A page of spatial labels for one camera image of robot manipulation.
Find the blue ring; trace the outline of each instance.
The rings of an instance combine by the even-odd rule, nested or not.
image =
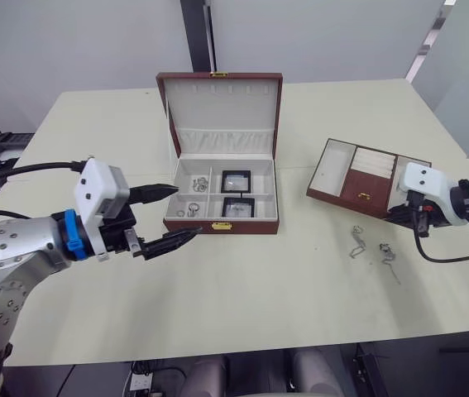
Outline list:
[[[69,240],[65,242],[67,249],[76,256],[78,261],[87,259],[84,242],[80,238],[78,227],[76,226],[76,212],[73,209],[65,210],[65,230],[69,238]]]

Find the brown leather jewelry box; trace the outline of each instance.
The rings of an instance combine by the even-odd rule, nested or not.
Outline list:
[[[398,180],[407,163],[431,163],[328,139],[308,186],[309,197],[384,219],[407,194]]]
[[[179,192],[168,202],[166,227],[276,234],[282,74],[160,73],[157,83],[179,157],[174,181]],[[223,171],[235,178],[250,175],[243,193],[222,193]]]

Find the white wall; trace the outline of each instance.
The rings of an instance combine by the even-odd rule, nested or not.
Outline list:
[[[179,0],[0,0],[0,130],[35,132],[63,91],[172,70],[192,70]]]
[[[404,78],[443,0],[210,0],[218,70]]]
[[[413,86],[469,157],[469,0],[457,0]]]

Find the gold latch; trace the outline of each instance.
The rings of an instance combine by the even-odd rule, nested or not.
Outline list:
[[[210,77],[228,77],[227,72],[210,72]]]
[[[369,194],[366,194],[366,193],[359,193],[359,194],[357,195],[357,197],[358,197],[359,199],[364,199],[364,200],[366,200],[366,201],[370,200],[370,195],[369,195]]]
[[[213,222],[212,229],[214,230],[231,230],[232,223],[230,222]]]

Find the white table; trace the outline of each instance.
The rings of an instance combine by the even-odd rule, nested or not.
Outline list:
[[[423,260],[412,232],[305,196],[329,137],[431,160],[453,178],[469,160],[405,80],[286,84],[276,159],[276,236],[196,237],[144,262],[75,263],[37,286],[13,334],[14,365],[125,361],[469,330],[469,262]],[[116,141],[129,143],[118,151]],[[19,165],[95,155],[130,185],[170,182],[173,159],[155,89],[64,93]],[[23,175],[0,209],[44,216],[74,206],[77,175]],[[164,231],[167,200],[134,206],[137,233]],[[353,225],[367,251],[355,260]],[[399,285],[378,250],[391,244]],[[469,254],[469,227],[432,231],[431,256]]]

